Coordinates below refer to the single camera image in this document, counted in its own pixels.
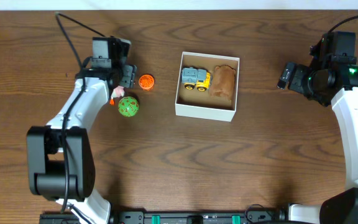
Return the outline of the pink toy duck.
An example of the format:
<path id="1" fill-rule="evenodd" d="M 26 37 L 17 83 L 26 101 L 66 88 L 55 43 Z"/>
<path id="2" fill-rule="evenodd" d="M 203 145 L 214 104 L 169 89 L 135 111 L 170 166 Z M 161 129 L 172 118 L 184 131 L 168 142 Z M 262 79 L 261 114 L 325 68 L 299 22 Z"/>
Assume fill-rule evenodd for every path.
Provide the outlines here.
<path id="1" fill-rule="evenodd" d="M 123 86 L 117 86 L 115 89 L 113 89 L 113 91 L 111 93 L 109 104 L 110 105 L 115 105 L 114 99 L 123 97 L 124 95 L 125 95 L 124 87 Z"/>

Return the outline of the brown plush toy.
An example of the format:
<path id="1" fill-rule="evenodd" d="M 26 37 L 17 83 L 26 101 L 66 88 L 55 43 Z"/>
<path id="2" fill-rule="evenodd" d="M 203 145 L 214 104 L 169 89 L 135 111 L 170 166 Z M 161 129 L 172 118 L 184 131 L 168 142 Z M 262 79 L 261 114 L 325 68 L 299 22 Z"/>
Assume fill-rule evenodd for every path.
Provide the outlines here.
<path id="1" fill-rule="evenodd" d="M 236 71 L 228 66 L 215 66 L 209 95 L 231 100 L 234 94 Z"/>

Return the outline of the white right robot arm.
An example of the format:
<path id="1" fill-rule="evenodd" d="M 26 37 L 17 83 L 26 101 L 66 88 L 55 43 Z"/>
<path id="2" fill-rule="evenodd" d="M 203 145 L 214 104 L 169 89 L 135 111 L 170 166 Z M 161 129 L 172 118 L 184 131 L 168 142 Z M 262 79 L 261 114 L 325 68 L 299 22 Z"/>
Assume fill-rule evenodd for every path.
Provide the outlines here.
<path id="1" fill-rule="evenodd" d="M 346 160 L 345 190 L 321 205 L 290 205 L 287 220 L 290 223 L 358 223 L 358 65 L 330 63 L 327 67 L 307 67 L 289 62 L 277 86 L 332 107 Z"/>

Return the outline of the yellow grey toy truck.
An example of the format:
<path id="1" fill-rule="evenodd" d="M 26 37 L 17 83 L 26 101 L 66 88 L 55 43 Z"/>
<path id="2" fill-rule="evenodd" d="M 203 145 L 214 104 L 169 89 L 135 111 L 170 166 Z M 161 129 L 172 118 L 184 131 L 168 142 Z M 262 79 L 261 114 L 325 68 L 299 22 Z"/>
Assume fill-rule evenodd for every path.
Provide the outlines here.
<path id="1" fill-rule="evenodd" d="M 181 82 L 186 90 L 207 91 L 212 80 L 212 74 L 205 69 L 185 67 L 181 71 Z"/>

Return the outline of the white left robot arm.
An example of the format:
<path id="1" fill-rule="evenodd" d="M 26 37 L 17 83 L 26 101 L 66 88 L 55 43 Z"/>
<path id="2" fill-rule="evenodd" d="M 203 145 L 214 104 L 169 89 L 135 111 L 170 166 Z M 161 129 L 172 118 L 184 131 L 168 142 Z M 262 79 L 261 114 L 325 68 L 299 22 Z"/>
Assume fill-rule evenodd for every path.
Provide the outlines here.
<path id="1" fill-rule="evenodd" d="M 45 126 L 26 136 L 29 188 L 32 194 L 59 203 L 80 223 L 109 223 L 111 204 L 95 189 L 96 178 L 88 131 L 116 86 L 131 88 L 136 66 L 83 67 L 73 93 Z"/>

